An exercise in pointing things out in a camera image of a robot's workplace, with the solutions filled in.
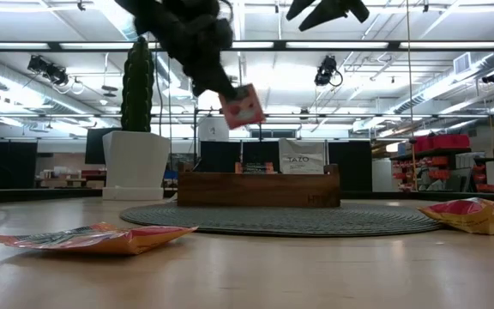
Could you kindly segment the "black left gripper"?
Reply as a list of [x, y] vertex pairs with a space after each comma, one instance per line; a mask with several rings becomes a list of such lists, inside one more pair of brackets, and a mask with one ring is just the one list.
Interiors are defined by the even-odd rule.
[[205, 90], [234, 99], [237, 90], [220, 64], [232, 46], [231, 21], [220, 16], [220, 0], [117, 0], [134, 16], [138, 34], [151, 33], [183, 65], [194, 96]]

